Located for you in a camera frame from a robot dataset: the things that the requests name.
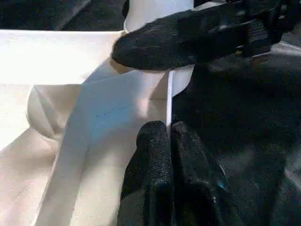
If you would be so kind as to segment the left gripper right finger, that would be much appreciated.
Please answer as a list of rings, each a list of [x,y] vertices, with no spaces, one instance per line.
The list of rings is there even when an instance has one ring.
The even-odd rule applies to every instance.
[[[171,145],[178,225],[235,225],[226,177],[198,134],[179,121],[171,127]]]

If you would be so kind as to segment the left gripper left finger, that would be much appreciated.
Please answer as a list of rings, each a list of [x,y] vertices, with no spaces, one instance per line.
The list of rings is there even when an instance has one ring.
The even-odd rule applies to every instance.
[[[174,225],[171,149],[161,121],[148,122],[138,132],[136,151],[124,174],[119,225]]]

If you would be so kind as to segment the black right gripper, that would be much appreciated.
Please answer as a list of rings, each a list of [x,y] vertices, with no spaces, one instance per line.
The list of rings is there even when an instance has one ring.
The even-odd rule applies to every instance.
[[[261,57],[281,41],[284,33],[292,31],[301,21],[299,0],[236,0],[243,17],[242,45],[235,55]]]

